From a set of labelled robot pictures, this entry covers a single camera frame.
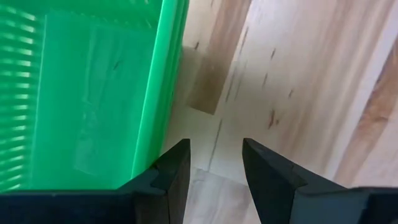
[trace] wood grain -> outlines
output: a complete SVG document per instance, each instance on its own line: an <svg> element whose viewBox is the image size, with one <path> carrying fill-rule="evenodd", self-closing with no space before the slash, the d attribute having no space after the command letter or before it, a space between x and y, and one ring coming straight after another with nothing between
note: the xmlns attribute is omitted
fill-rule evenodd
<svg viewBox="0 0 398 224"><path fill-rule="evenodd" d="M391 116L398 100L397 51L398 39L389 54L343 160L339 165L335 181L342 185L348 187L354 185L356 176L361 168L367 165L366 162L372 151L379 150L376 146L382 140L381 137L387 125L395 123L394 120L391 120ZM386 182L379 182L378 184L387 185Z"/></svg>
<svg viewBox="0 0 398 224"><path fill-rule="evenodd" d="M224 0L188 104L214 114L251 0Z"/></svg>
<svg viewBox="0 0 398 224"><path fill-rule="evenodd" d="M383 34L394 3L253 1L221 95L232 86L236 97L216 112L223 129L210 172L243 183L250 137L332 178L393 44Z"/></svg>
<svg viewBox="0 0 398 224"><path fill-rule="evenodd" d="M200 24L201 31L189 27L184 37L184 45L196 56L188 56L195 58L193 63L183 60L178 83L183 91L176 96L168 142L192 138L196 167L242 184L246 184L243 138L254 138L307 169L334 178L397 37L398 0L252 0L231 65L223 68L228 75L206 84L214 78L204 72L203 65L211 63L206 61L215 63L232 51L213 40L223 4L225 0L213 5L210 0L192 0L191 6L199 10L190 8L188 21ZM233 9L240 2L229 4ZM205 106L194 106L207 108L208 113L215 108L213 115L187 107L194 98L219 92L220 85L217 103L203 100ZM395 109L375 148L388 145L395 130L394 114ZM370 164L380 161L377 158L386 159L382 156L386 149L371 151L354 183L367 179L363 170L371 170Z"/></svg>
<svg viewBox="0 0 398 224"><path fill-rule="evenodd" d="M249 188L193 169L184 224L260 223Z"/></svg>

